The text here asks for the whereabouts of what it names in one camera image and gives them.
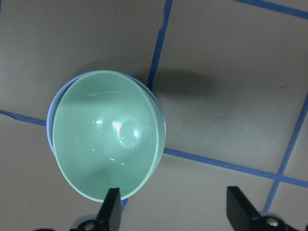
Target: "bowl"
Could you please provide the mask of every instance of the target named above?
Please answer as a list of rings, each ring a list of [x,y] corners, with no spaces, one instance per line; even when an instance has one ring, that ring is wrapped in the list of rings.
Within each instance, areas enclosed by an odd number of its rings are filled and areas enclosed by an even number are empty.
[[[134,78],[114,71],[85,73],[59,92],[47,134],[52,133],[51,149],[67,182],[98,202],[109,188],[119,187],[122,200],[133,195],[157,167],[165,146],[157,99]]]

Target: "mint green bowl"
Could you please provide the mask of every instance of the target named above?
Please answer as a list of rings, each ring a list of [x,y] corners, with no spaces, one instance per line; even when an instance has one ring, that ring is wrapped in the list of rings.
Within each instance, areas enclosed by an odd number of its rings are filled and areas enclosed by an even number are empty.
[[[166,140],[164,115],[154,96],[125,74],[93,71],[62,96],[52,145],[68,183],[102,202],[109,188],[133,195],[157,167]]]

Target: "floor tile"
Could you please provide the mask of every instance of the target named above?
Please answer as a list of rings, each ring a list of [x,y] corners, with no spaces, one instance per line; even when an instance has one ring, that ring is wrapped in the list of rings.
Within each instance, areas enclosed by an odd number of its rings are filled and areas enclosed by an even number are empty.
[[[0,114],[0,230],[69,230],[101,204],[77,193],[62,176],[46,128]]]
[[[144,81],[163,7],[163,0],[3,0],[0,109],[46,119],[60,87],[91,70]]]
[[[308,189],[281,183],[270,212],[280,215],[293,228],[305,230],[308,224]]]
[[[166,147],[277,172],[308,89],[308,25],[235,1],[175,1],[154,93]]]
[[[227,186],[238,186],[261,210],[272,181],[164,155],[146,184],[128,200],[121,231],[232,230]]]
[[[288,177],[308,181],[308,118],[300,130],[284,174]]]

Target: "tile floor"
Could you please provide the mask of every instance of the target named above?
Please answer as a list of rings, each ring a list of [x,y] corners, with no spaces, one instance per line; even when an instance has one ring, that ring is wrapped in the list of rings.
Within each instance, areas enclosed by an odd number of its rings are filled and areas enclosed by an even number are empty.
[[[308,11],[304,1],[270,2]],[[164,4],[2,0],[1,112],[45,120],[57,90],[89,70],[146,83]],[[153,91],[166,114],[166,153],[205,161],[164,154],[129,198],[121,230],[232,230],[228,185],[264,208],[308,91],[307,20],[232,0],[173,1]],[[269,207],[301,230],[308,224],[307,129],[305,119],[284,172],[304,187],[281,182]],[[100,204],[62,177],[45,127],[0,114],[0,131],[1,230],[68,230],[97,213]]]

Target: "blue tape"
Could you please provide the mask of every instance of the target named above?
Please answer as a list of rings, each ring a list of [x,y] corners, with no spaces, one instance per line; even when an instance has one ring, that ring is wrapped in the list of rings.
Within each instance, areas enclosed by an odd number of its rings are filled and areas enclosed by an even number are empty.
[[[279,4],[268,2],[268,1],[263,1],[263,0],[234,0],[234,1],[249,4],[252,6],[257,6],[257,7],[268,9],[271,11],[288,14],[288,15],[303,18],[303,19],[308,19],[308,12],[306,11],[298,10],[292,7],[279,5]]]
[[[266,171],[262,171],[262,170],[258,170],[258,169],[254,169],[250,167],[244,167],[241,165],[236,165],[236,164],[232,164],[232,163],[228,163],[225,161],[216,160],[216,159],[212,159],[212,158],[208,158],[204,156],[194,155],[191,153],[181,152],[181,151],[170,149],[170,148],[165,148],[164,153],[168,155],[173,155],[176,157],[188,159],[188,160],[205,163],[208,165],[223,167],[226,169],[230,169],[230,170],[234,170],[234,171],[238,171],[242,173],[247,173],[247,174],[258,176],[258,177],[263,177],[263,178],[267,178],[267,179],[274,180],[274,181],[281,181],[284,183],[289,183],[289,184],[293,184],[296,186],[308,188],[307,181],[286,177],[286,176],[272,173],[272,172],[266,172]]]
[[[164,39],[165,39],[165,34],[166,34],[167,26],[168,26],[172,2],[173,2],[173,0],[166,0],[166,2],[165,2],[164,21],[163,21],[162,28],[158,32],[155,50],[154,50],[151,68],[150,68],[149,77],[148,77],[147,87],[150,90],[153,89],[154,77],[155,77],[155,74],[156,74],[156,71],[157,71],[157,68],[158,68],[160,54],[162,52],[162,48],[163,48],[163,44],[164,44]]]
[[[41,125],[41,126],[46,126],[46,120],[43,120],[43,119],[37,119],[37,118],[33,118],[33,117],[21,115],[21,114],[16,114],[16,113],[13,113],[13,112],[7,112],[7,111],[3,111],[3,110],[0,110],[0,113],[5,114],[7,116],[10,116],[10,117],[12,117],[16,120],[23,121],[23,122]]]
[[[124,200],[121,201],[121,209],[122,209],[122,212],[123,212],[123,210],[125,209],[125,206],[126,206],[126,204],[127,204],[127,201],[128,201],[128,198],[126,198],[126,199],[124,199]]]
[[[270,189],[270,192],[269,192],[269,195],[268,195],[268,198],[265,202],[265,205],[263,207],[263,211],[265,212],[268,212],[269,211],[269,208],[271,206],[271,203],[273,202],[274,200],[274,197],[275,197],[275,194],[276,194],[276,191],[278,189],[278,186],[279,186],[279,181],[278,180],[275,180],[271,189]]]
[[[278,170],[277,174],[280,175],[280,176],[283,175],[283,173],[285,171],[285,168],[287,167],[287,164],[288,164],[288,162],[290,160],[291,153],[292,153],[292,151],[294,149],[296,140],[297,140],[298,135],[300,133],[300,130],[301,130],[302,126],[303,126],[305,117],[307,115],[307,111],[308,111],[308,94],[307,94],[306,99],[304,101],[302,110],[301,110],[301,112],[299,114],[299,117],[298,117],[298,120],[296,122],[294,131],[293,131],[292,136],[290,138],[288,147],[287,147],[287,149],[285,151],[284,157],[283,157],[281,165],[279,167],[279,170]],[[272,186],[272,188],[271,188],[271,190],[269,192],[268,198],[266,200],[266,203],[264,205],[264,208],[263,208],[264,211],[268,211],[269,210],[269,208],[270,208],[270,206],[271,206],[271,204],[272,204],[272,202],[274,200],[274,196],[276,194],[276,191],[278,189],[279,181],[282,181],[282,180],[278,179],[277,181],[274,181],[273,186]]]

